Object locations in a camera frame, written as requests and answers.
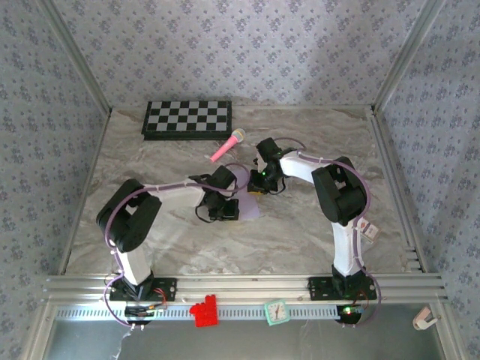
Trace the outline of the light purple paper sheet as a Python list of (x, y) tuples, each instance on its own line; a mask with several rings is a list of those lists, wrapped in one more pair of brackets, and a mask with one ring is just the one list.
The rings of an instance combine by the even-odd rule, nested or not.
[[(242, 169), (240, 166), (233, 166), (231, 168), (233, 174), (237, 178), (237, 186), (240, 188), (242, 185), (248, 183), (248, 171)], [(258, 218), (260, 216), (260, 209), (257, 203), (257, 197), (248, 193), (247, 188), (242, 188), (234, 196), (234, 199), (238, 200), (238, 209), (240, 221), (247, 221)]]

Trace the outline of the pink toy microphone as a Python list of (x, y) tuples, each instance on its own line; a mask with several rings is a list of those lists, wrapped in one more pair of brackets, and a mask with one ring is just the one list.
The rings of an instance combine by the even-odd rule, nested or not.
[(245, 139), (245, 131), (242, 128), (235, 129), (227, 141), (210, 157), (212, 163), (218, 161), (233, 146), (241, 143)]

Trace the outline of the black white chessboard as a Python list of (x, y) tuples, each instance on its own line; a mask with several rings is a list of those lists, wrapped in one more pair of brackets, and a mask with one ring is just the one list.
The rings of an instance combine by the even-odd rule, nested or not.
[(145, 140), (227, 140), (233, 132), (228, 100), (173, 100), (148, 103), (141, 134)]

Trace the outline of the red toy brick block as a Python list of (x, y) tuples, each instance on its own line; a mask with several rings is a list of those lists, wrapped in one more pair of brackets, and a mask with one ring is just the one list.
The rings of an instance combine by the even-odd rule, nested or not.
[(203, 302), (193, 305), (189, 313), (193, 315), (197, 328), (216, 326), (219, 323), (216, 296), (207, 295)]

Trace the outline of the white red label tag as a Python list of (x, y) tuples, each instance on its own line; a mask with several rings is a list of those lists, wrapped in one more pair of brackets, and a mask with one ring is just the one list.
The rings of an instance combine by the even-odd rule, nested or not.
[(378, 239), (381, 233), (381, 230), (379, 227), (377, 227), (376, 225), (374, 225), (372, 222), (370, 222), (365, 218), (362, 218), (360, 220), (359, 227), (360, 227), (360, 233), (363, 239), (365, 239), (370, 243), (374, 243)]

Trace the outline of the green toy clock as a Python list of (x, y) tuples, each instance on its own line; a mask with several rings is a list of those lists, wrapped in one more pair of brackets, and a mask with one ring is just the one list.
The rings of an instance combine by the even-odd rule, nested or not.
[(290, 312), (284, 300), (270, 301), (264, 305), (267, 323), (276, 326), (290, 321)]

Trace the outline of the small electronics board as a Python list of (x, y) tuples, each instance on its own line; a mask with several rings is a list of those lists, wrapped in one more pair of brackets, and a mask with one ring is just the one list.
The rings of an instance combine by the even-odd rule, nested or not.
[(124, 317), (129, 325), (146, 326), (155, 315), (155, 309), (152, 306), (126, 306)]
[(361, 305), (338, 305), (337, 314), (339, 316), (336, 322), (342, 326), (356, 326), (361, 318), (365, 309)]

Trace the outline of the white torn tape strip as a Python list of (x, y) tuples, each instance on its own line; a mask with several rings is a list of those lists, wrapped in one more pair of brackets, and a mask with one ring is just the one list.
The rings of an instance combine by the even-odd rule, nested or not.
[(128, 339), (132, 335), (133, 330), (129, 329), (127, 332), (125, 332), (121, 339), (118, 342), (118, 346), (116, 349), (113, 351), (112, 355), (110, 356), (109, 360), (119, 360), (119, 357), (122, 353), (122, 346), (124, 345), (124, 342), (126, 339)]

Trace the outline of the beige plastic hook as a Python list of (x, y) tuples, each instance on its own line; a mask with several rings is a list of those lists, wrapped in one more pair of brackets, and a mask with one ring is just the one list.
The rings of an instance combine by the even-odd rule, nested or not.
[(424, 331), (438, 322), (439, 318), (433, 315), (430, 307), (423, 307), (413, 318), (412, 326), (416, 331)]

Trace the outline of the long aluminium mounting rail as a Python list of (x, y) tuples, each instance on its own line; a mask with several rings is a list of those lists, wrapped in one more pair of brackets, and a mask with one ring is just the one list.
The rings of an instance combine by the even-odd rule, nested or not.
[[(207, 295), (215, 295), (219, 305), (261, 305), (283, 299), (289, 305), (310, 301), (307, 274), (191, 274), (176, 277), (175, 305), (194, 305)], [(443, 279), (434, 273), (377, 274), (383, 304), (446, 302)], [(52, 276), (46, 280), (42, 300), (57, 304), (98, 303), (105, 277)]]

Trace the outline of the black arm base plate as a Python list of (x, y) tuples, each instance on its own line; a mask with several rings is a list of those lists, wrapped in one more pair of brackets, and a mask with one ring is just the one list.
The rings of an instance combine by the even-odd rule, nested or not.
[(109, 291), (112, 301), (159, 302), (176, 298), (177, 279), (174, 277), (147, 277), (139, 285), (133, 285), (122, 278), (113, 283)]
[(307, 289), (312, 301), (377, 300), (377, 290), (369, 277), (341, 280), (337, 277), (309, 277)]

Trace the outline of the aluminium side rail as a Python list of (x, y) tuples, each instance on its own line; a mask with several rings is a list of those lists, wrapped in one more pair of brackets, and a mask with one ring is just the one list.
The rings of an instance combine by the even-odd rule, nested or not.
[(111, 119), (112, 112), (113, 112), (113, 109), (109, 108), (108, 112), (106, 113), (106, 116), (105, 116), (105, 119), (104, 119), (104, 122), (103, 122), (103, 126), (100, 130), (100, 134), (97, 138), (97, 145), (94, 148), (93, 158), (91, 159), (91, 162), (89, 164), (87, 176), (85, 178), (85, 184), (82, 187), (82, 192), (81, 192), (80, 198), (79, 198), (79, 205), (77, 206), (76, 213), (75, 213), (75, 216), (73, 218), (72, 226), (70, 228), (70, 232), (68, 234), (67, 241), (65, 243), (65, 247), (64, 247), (64, 250), (63, 250), (63, 253), (62, 253), (62, 257), (61, 257), (61, 261), (60, 261), (60, 264), (59, 264), (59, 267), (58, 267), (58, 271), (56, 272), (57, 275), (64, 275), (66, 270), (67, 270), (68, 262), (69, 262), (69, 259), (70, 259), (70, 256), (71, 256), (71, 250), (72, 250), (73, 243), (74, 243), (74, 240), (75, 240), (75, 237), (76, 237), (76, 234), (77, 234), (77, 229), (80, 225), (80, 220), (81, 220), (81, 217), (82, 217), (83, 209), (84, 209), (84, 206), (85, 206), (85, 203), (86, 203), (86, 199), (88, 197), (89, 186), (92, 182), (93, 175), (95, 173), (95, 167), (96, 167), (97, 162), (98, 162), (98, 157), (99, 157), (100, 152), (101, 152), (104, 137), (105, 137), (105, 134), (107, 132), (107, 127), (108, 127), (109, 121)]
[(393, 142), (389, 139), (389, 129), (376, 114), (373, 106), (367, 107), (367, 115), (381, 157), (394, 208), (400, 221), (400, 233), (406, 243), (408, 264), (411, 272), (428, 273), (428, 262), (425, 258), (421, 236), (416, 230), (413, 210), (407, 194), (402, 169), (398, 169), (398, 156)]

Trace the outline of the grey metal base plate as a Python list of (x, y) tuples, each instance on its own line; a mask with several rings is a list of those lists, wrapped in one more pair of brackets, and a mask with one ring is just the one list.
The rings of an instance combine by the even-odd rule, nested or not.
[[(197, 328), (193, 320), (160, 320), (135, 329), (119, 360), (446, 360), (434, 327), (416, 331), (419, 307), (382, 306), (358, 328), (334, 320), (221, 320)], [(110, 360), (128, 330), (114, 321), (55, 319), (41, 360)]]

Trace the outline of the aluminium frame post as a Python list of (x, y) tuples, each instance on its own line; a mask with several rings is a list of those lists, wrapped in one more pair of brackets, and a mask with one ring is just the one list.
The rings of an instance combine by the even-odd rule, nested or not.
[(381, 113), (389, 102), (395, 89), (398, 87), (402, 77), (418, 52), (422, 41), (427, 36), (435, 19), (447, 0), (425, 0), (425, 3), (418, 13), (411, 31), (395, 58), (391, 70), (383, 81), (376, 97), (372, 103), (374, 115)]
[(53, 0), (35, 1), (42, 10), (47, 22), (52, 28), (52, 31), (55, 33), (55, 36), (63, 46), (70, 62), (78, 73), (79, 78), (92, 96), (93, 101), (103, 113), (109, 115), (111, 112), (111, 106), (55, 3)]

